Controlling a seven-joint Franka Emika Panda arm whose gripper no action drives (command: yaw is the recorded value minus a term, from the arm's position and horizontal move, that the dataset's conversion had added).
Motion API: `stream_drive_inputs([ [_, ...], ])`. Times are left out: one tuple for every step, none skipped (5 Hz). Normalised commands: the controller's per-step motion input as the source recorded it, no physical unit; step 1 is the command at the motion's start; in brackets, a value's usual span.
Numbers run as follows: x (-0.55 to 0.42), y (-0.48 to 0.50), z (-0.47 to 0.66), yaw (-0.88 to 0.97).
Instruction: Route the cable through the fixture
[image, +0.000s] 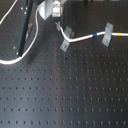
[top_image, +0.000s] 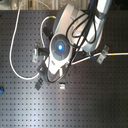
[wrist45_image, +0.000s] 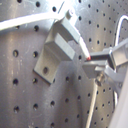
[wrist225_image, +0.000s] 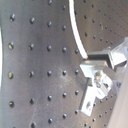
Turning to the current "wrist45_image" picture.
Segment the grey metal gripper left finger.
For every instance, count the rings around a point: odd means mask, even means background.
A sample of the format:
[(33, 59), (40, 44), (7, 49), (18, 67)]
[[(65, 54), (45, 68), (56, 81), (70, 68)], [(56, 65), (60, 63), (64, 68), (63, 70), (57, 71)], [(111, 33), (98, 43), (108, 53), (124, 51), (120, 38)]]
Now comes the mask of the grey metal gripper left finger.
[(116, 72), (106, 61), (86, 62), (82, 68), (87, 77), (94, 79), (98, 85), (106, 82), (115, 88), (117, 88), (120, 83), (124, 82), (126, 74), (125, 71)]

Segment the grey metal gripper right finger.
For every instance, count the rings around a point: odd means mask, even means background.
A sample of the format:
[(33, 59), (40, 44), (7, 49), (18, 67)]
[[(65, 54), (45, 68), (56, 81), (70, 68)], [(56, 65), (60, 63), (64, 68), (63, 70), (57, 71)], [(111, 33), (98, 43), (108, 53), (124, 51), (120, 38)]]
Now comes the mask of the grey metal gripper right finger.
[(91, 53), (92, 61), (107, 60), (110, 67), (117, 67), (128, 62), (128, 43), (121, 42), (115, 47)]

